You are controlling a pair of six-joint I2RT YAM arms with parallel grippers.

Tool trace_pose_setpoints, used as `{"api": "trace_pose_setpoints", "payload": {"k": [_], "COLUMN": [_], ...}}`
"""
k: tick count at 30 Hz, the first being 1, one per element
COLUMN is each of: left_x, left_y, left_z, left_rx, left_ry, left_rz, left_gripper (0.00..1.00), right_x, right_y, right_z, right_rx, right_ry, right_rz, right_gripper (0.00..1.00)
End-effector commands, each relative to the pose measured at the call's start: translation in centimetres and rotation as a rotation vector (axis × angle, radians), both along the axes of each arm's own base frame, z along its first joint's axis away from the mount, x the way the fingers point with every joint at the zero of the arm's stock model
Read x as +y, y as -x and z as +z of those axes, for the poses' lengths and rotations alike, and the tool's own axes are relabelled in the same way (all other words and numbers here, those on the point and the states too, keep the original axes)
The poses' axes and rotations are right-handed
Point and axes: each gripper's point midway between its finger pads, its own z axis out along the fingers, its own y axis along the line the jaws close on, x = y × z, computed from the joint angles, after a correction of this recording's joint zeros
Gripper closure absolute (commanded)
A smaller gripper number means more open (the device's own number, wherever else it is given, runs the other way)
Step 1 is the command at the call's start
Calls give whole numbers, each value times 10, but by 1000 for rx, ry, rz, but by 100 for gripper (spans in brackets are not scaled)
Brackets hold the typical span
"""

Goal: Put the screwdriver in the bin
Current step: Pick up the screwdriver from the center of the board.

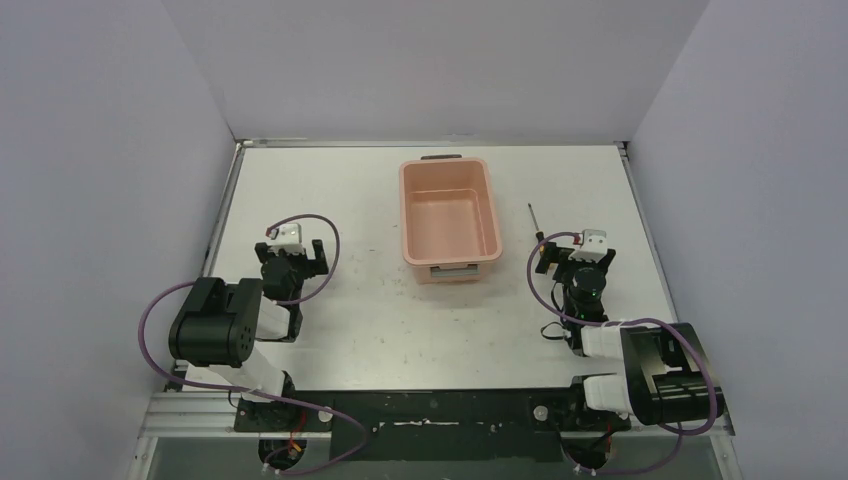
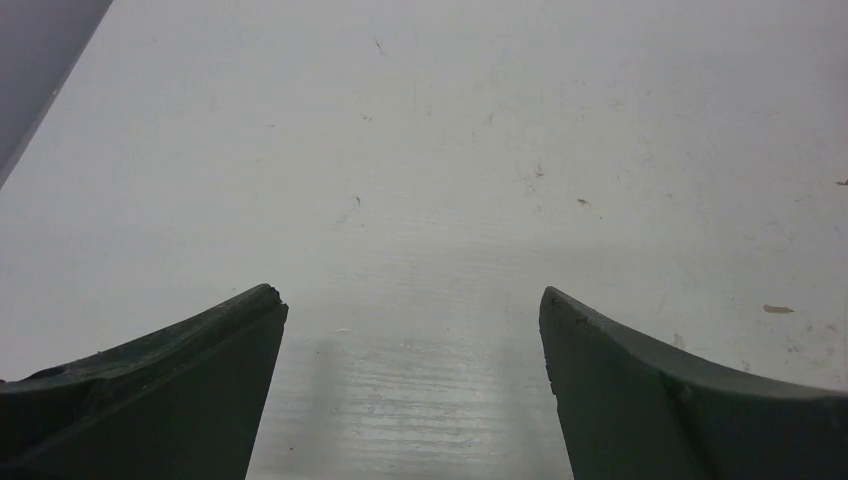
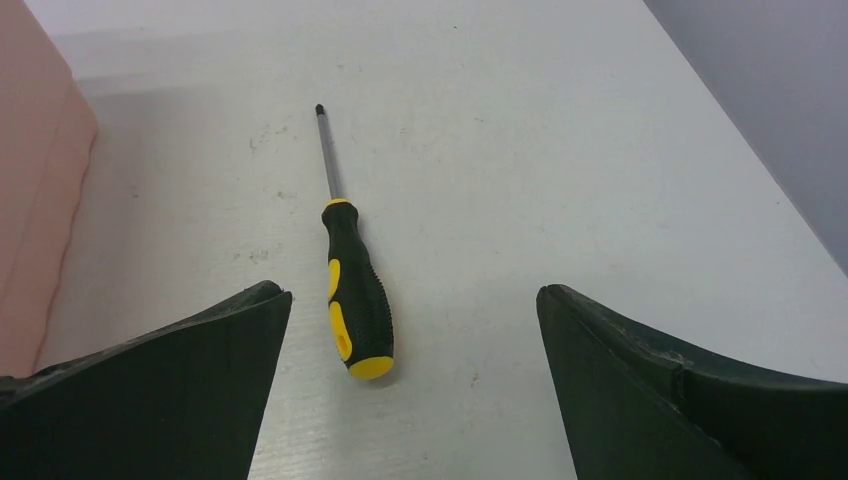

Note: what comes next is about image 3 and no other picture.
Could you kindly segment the black yellow handled screwdriver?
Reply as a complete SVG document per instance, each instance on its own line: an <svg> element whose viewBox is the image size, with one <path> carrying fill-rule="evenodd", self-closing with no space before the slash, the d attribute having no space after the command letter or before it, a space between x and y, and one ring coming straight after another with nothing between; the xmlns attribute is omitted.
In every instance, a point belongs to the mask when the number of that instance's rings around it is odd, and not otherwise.
<svg viewBox="0 0 848 480"><path fill-rule="evenodd" d="M329 119L315 106L330 201L321 215L328 234L328 312L337 351L348 373L371 381L394 366L391 308L359 231L359 212L342 193Z"/></svg>

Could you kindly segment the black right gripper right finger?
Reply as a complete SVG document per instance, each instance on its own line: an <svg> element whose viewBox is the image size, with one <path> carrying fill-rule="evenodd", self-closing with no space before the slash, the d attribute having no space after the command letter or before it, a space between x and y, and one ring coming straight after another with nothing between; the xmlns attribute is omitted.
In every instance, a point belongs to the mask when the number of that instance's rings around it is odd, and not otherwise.
<svg viewBox="0 0 848 480"><path fill-rule="evenodd" d="M843 479L847 387L735 360L560 284L536 297L581 479Z"/></svg>

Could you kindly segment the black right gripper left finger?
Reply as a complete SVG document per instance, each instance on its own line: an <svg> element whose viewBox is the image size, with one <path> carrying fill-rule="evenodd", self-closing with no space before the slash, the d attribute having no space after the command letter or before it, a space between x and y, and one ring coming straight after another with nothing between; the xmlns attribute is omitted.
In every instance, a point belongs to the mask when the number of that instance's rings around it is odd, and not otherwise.
<svg viewBox="0 0 848 480"><path fill-rule="evenodd" d="M244 479L293 303L259 282L184 320L1 380L5 479Z"/></svg>

